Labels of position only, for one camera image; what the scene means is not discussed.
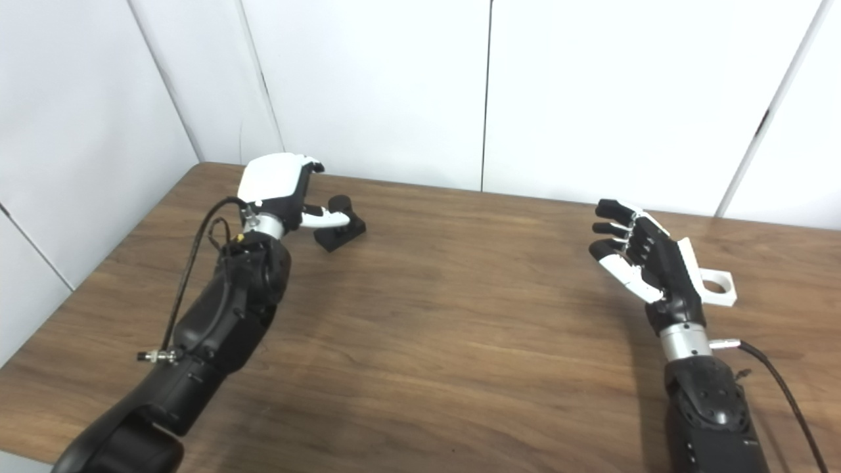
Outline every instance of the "robotic hand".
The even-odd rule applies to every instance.
[[[593,231],[613,235],[590,245],[590,254],[646,302],[648,322],[663,344],[669,411],[666,433],[675,472],[768,473],[742,386],[706,337],[703,303],[732,306],[730,273],[698,267],[688,238],[678,242],[648,213],[602,199]],[[719,283],[724,294],[704,287]]]
[[[161,349],[138,354],[139,360],[154,363],[152,371],[71,442],[53,473],[173,473],[178,468],[183,446],[175,436],[187,434],[272,323],[292,264],[283,236],[301,226],[316,228],[315,240],[331,252],[365,232],[344,195],[332,198],[329,209],[304,203],[310,174],[322,171],[320,162],[292,153],[248,164],[238,198],[223,199],[202,222],[191,261],[221,206],[240,206],[243,232],[219,247],[213,278],[181,321],[167,328]]]

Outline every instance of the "white bracket with hole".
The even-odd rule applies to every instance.
[[[713,304],[714,306],[733,307],[737,299],[733,275],[729,271],[699,268],[698,260],[695,258],[695,250],[692,249],[689,238],[678,241],[678,249],[684,259],[686,271],[692,279],[692,285],[695,286],[695,290],[701,296],[701,301],[704,304]],[[704,286],[704,281],[720,285],[724,292],[713,292],[707,289]]]

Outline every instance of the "black object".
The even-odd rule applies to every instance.
[[[210,223],[210,219],[213,218],[216,212],[228,204],[236,204],[240,210],[245,210],[248,206],[248,204],[246,204],[246,202],[242,199],[230,196],[225,197],[208,210],[208,213],[204,216],[202,223],[199,224],[198,231],[196,231],[196,237],[193,239],[193,245],[190,247],[190,254],[187,256],[187,264],[184,266],[183,273],[181,273],[181,280],[178,281],[178,291],[176,292],[175,300],[172,302],[172,310],[169,313],[167,329],[164,331],[163,340],[161,341],[161,350],[167,349],[170,339],[172,338],[172,329],[175,327],[175,321],[178,317],[178,309],[181,308],[181,301],[184,298],[184,290],[187,288],[187,281],[190,280],[190,273],[193,271],[193,264],[196,262],[198,248],[202,244],[204,230],[207,228]]]
[[[600,221],[593,224],[594,233],[602,233],[606,235],[613,235],[614,237],[626,238],[627,228],[619,225],[614,225],[606,221]]]
[[[769,473],[742,386],[720,359],[666,365],[666,436],[672,471]]]
[[[265,199],[259,207],[257,204],[253,204],[254,213],[264,212],[275,215],[283,223],[283,229],[286,232],[298,230],[302,221],[301,210],[304,208],[304,197],[309,187],[309,176],[311,173],[323,172],[324,165],[320,162],[311,162],[302,166],[295,192],[286,197]]]
[[[619,222],[621,225],[631,226],[634,211],[620,204],[618,200],[601,199],[595,207],[595,214],[603,219],[611,219]]]
[[[228,242],[210,283],[175,326],[178,359],[158,362],[67,447],[53,473],[172,473],[183,436],[272,324],[292,264],[280,241],[251,231]]]
[[[346,195],[336,195],[327,202],[330,212],[342,212],[350,217],[351,222],[337,228],[320,228],[313,232],[315,240],[327,252],[334,252],[350,240],[362,235],[367,230],[365,222],[353,213],[351,198]]]
[[[648,322],[656,333],[687,322],[706,327],[701,296],[692,284],[677,242],[643,217],[636,220],[626,253],[642,267],[644,277],[651,277],[657,281],[657,287],[666,289],[662,300],[645,306]]]

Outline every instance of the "cable connector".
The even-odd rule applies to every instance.
[[[747,378],[747,377],[748,377],[751,373],[753,373],[753,372],[754,372],[754,371],[753,371],[752,369],[750,369],[750,368],[745,368],[745,369],[742,369],[741,371],[739,371],[738,373],[736,373],[736,375],[735,375],[735,376],[733,376],[733,380],[734,380],[734,381],[742,380],[742,379],[744,379],[744,378]]]
[[[738,338],[719,338],[717,340],[710,340],[710,349],[724,350],[727,348],[739,348],[742,341]]]
[[[181,358],[181,355],[182,353],[179,349],[137,352],[137,361],[148,361],[149,363],[175,363]]]

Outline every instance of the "black cable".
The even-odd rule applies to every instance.
[[[225,220],[224,217],[216,217],[213,219],[213,222],[210,223],[210,230],[208,230],[208,240],[210,244],[216,248],[216,251],[221,252],[224,245],[220,245],[219,242],[216,241],[216,238],[213,236],[213,229],[216,227],[216,224],[222,223],[225,225],[225,244],[230,242],[230,226],[228,225],[228,221]]]
[[[794,412],[794,417],[797,419],[797,422],[800,423],[800,427],[803,429],[803,434],[806,436],[806,441],[809,443],[809,448],[812,449],[812,454],[815,456],[815,461],[817,462],[817,468],[821,471],[821,473],[829,473],[827,469],[827,464],[823,461],[823,455],[821,455],[821,450],[817,447],[817,442],[815,442],[814,436],[812,436],[812,430],[809,429],[809,424],[806,423],[806,418],[803,417],[803,413],[800,412],[800,407],[797,406],[797,401],[794,400],[794,396],[791,394],[791,391],[788,389],[788,385],[783,381],[783,377],[780,373],[774,368],[774,365],[771,364],[771,361],[765,356],[765,353],[759,351],[758,348],[751,345],[750,343],[745,342],[744,340],[738,346],[745,352],[752,354],[756,359],[758,359],[762,364],[765,365],[765,368],[771,372],[771,375],[774,376],[774,379],[777,381],[777,384],[780,385],[780,389],[783,390],[783,394],[785,395],[785,399],[789,402],[789,406],[791,406],[791,410]]]
[[[242,199],[236,197],[225,197],[210,208],[207,215],[204,216],[201,225],[198,226],[196,237],[193,239],[193,246],[190,248],[190,255],[187,257],[187,266],[181,274],[181,282],[178,283],[178,292],[175,294],[175,302],[172,304],[172,312],[169,314],[169,322],[167,323],[167,331],[164,332],[163,342],[161,342],[161,350],[166,350],[169,347],[170,339],[172,338],[172,330],[175,328],[175,321],[178,317],[178,309],[181,308],[181,301],[184,298],[184,290],[187,288],[187,281],[190,279],[190,273],[193,271],[193,264],[196,262],[196,255],[198,254],[198,247],[202,244],[202,237],[204,230],[207,228],[210,219],[222,207],[228,204],[237,204],[241,210],[248,207],[248,204]]]

